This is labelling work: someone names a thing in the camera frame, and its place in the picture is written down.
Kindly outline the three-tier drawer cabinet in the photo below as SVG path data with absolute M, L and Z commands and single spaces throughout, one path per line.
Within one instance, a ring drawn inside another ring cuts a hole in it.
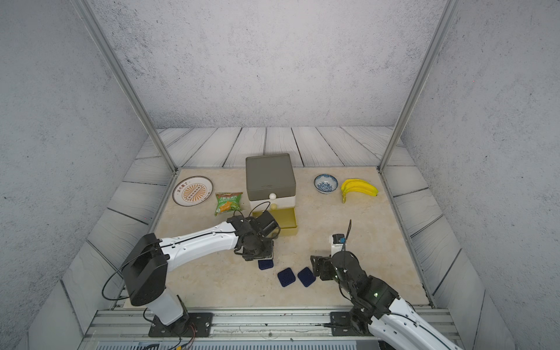
M 296 180 L 289 154 L 247 157 L 246 194 L 253 217 L 268 211 L 280 225 L 280 236 L 298 233 Z

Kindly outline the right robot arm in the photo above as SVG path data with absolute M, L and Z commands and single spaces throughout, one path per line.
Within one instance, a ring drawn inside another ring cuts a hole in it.
M 371 334 L 394 349 L 458 349 L 385 281 L 367 274 L 357 257 L 345 250 L 329 257 L 312 255 L 312 271 L 323 281 L 335 281 L 353 305 L 351 328 Z

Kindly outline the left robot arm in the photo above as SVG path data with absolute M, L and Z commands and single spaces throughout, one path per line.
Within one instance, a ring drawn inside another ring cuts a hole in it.
M 258 217 L 233 215 L 184 236 L 159 239 L 149 233 L 141 237 L 121 266 L 128 299 L 132 306 L 144 306 L 154 313 L 154 337 L 195 335 L 196 321 L 180 297 L 166 287 L 167 275 L 193 260 L 226 250 L 245 261 L 271 259 L 280 233 L 279 224 L 268 211 Z

